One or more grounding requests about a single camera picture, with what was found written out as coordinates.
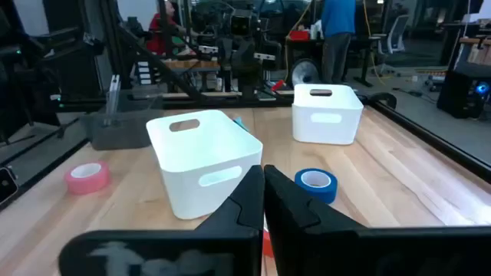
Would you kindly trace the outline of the standing person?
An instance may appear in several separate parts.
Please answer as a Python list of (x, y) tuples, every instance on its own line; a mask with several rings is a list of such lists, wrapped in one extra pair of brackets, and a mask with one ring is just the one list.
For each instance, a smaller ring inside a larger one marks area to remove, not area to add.
[(322, 71), (327, 84), (342, 84), (349, 44), (355, 34), (356, 0), (325, 0), (321, 13), (324, 35)]

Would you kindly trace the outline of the seated person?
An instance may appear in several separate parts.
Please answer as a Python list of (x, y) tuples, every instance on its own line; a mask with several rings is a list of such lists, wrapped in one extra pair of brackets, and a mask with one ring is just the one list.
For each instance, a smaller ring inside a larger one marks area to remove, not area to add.
[[(186, 33), (186, 29), (183, 26), (178, 25), (173, 19), (175, 13), (175, 8), (173, 7), (173, 0), (164, 0), (164, 4), (166, 9), (166, 18), (168, 20), (168, 24), (171, 27), (175, 27), (180, 34), (184, 35)], [(158, 54), (158, 55), (165, 54), (166, 45), (165, 45), (164, 36), (161, 32), (162, 27), (160, 24), (159, 12), (157, 12), (153, 16), (149, 25), (149, 31), (150, 31), (150, 38), (147, 40), (146, 43), (147, 49), (153, 52), (154, 54)]]

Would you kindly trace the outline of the red tape roll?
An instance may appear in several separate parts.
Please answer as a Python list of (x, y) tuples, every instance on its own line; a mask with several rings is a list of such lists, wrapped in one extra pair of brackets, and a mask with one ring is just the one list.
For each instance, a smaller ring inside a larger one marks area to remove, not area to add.
[(267, 228), (263, 229), (263, 240), (262, 240), (262, 253), (264, 256), (273, 258), (274, 252), (272, 249), (272, 242), (269, 234), (269, 230)]

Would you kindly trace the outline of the black metal table frame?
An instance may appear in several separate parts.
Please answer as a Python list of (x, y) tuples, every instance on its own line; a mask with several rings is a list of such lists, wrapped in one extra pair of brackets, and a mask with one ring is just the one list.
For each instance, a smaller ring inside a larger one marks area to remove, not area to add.
[[(199, 92), (137, 43), (135, 36), (117, 15), (117, 3), (114, 0), (99, 0), (99, 2), (104, 19), (113, 27), (111, 33), (117, 44), (125, 44), (132, 52), (140, 54), (163, 75), (165, 84), (174, 84), (181, 89), (181, 94), (157, 94), (155, 97), (161, 102), (159, 108), (169, 110), (259, 108), (286, 107), (292, 104), (294, 96), (286, 90), (280, 94), (271, 91), (270, 101), (253, 96), (245, 97), (241, 92), (235, 94)], [(92, 113), (105, 108), (108, 100), (103, 94), (88, 97), (85, 94), (65, 93), (58, 74), (53, 72), (49, 65), (53, 60), (73, 52), (85, 51), (91, 56), (97, 56), (103, 49), (102, 43), (77, 27), (65, 28), (37, 37), (30, 36), (21, 27), (21, 20), (13, 0), (0, 0), (0, 65), (5, 69), (5, 81), (9, 85), (8, 99), (0, 98), (0, 119), (18, 111), (28, 123), (32, 123), (35, 119), (52, 123), (56, 113)], [(357, 98), (363, 105), (373, 107), (491, 185), (491, 166), (467, 155), (446, 140), (396, 113), (395, 96), (388, 93), (369, 97), (359, 94)]]

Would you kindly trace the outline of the black computer tower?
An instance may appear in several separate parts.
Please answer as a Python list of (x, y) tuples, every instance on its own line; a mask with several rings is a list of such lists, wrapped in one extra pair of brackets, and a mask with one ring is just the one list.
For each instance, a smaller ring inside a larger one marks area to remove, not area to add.
[(490, 95), (491, 66), (464, 64), (447, 72), (437, 108), (458, 119), (476, 119)]

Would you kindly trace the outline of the white office chair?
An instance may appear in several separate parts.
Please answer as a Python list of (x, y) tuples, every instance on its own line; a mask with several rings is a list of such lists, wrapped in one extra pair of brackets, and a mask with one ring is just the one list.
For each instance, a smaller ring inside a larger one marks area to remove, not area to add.
[(377, 43), (379, 54), (393, 54), (394, 52), (405, 51), (403, 36), (408, 19), (408, 15), (400, 15), (396, 18), (390, 31), (384, 37), (381, 37)]

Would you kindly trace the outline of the dark grey plastic bin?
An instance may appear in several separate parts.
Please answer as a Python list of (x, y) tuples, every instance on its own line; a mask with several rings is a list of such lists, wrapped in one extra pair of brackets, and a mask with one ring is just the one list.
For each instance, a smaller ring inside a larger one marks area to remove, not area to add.
[(114, 113), (103, 108), (83, 115), (81, 124), (94, 150), (128, 150), (149, 146), (146, 124), (162, 116), (162, 97), (137, 99), (121, 93)]

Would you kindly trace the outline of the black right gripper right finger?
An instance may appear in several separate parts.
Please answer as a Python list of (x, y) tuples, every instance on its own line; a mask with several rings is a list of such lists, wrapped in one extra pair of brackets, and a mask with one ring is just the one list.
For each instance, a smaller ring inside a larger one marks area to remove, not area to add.
[(278, 276), (491, 276), (491, 226), (369, 228), (264, 168)]

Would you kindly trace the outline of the pink tape roll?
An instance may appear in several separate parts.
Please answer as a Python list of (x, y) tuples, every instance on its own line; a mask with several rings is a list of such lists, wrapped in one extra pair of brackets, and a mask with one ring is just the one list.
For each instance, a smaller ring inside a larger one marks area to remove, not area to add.
[(64, 175), (68, 191), (74, 195), (97, 192), (110, 184), (110, 170), (106, 163), (84, 163)]

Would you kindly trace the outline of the blue tape roll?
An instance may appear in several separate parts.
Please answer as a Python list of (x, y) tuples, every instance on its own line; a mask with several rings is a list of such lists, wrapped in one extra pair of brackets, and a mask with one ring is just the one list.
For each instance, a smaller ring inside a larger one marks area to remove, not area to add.
[(295, 174), (295, 184), (303, 188), (310, 196), (326, 204), (335, 201), (338, 191), (338, 179), (330, 172), (316, 168), (298, 171)]

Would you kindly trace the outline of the white plastic bin with tapes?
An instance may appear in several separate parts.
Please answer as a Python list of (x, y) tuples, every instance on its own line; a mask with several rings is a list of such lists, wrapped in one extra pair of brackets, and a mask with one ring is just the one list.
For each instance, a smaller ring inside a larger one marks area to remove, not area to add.
[(220, 110), (160, 117), (146, 128), (179, 219), (216, 211), (261, 163), (262, 142)]

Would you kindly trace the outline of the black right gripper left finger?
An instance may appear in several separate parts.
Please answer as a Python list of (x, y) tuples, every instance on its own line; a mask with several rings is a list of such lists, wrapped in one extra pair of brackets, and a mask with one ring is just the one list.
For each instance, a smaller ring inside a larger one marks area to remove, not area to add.
[(61, 276), (260, 276), (265, 177), (253, 166), (194, 230), (100, 230), (61, 250)]

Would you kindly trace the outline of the clear acrylic stand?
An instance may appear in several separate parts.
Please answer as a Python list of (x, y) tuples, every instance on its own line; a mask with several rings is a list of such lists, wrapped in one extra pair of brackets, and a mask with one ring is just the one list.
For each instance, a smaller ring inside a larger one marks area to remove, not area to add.
[(117, 111), (118, 98), (120, 93), (120, 75), (115, 74), (111, 78), (110, 88), (106, 94), (106, 117), (104, 119), (104, 125), (110, 126), (112, 116)]

